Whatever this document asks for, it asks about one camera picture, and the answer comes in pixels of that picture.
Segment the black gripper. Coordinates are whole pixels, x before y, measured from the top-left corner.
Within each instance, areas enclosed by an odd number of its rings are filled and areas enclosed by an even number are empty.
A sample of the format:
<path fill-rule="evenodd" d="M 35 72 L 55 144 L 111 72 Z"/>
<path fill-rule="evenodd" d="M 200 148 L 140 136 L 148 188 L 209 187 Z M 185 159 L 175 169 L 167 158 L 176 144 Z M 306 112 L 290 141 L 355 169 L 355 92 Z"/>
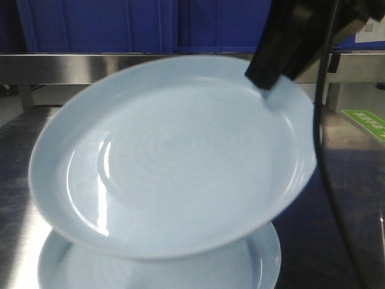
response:
<path fill-rule="evenodd" d="M 271 89 L 284 75 L 295 79 L 324 49 L 334 1 L 271 1 L 260 42 L 245 71 L 257 87 Z M 384 1 L 340 1 L 333 39 L 347 39 L 369 19 L 381 21 Z"/>

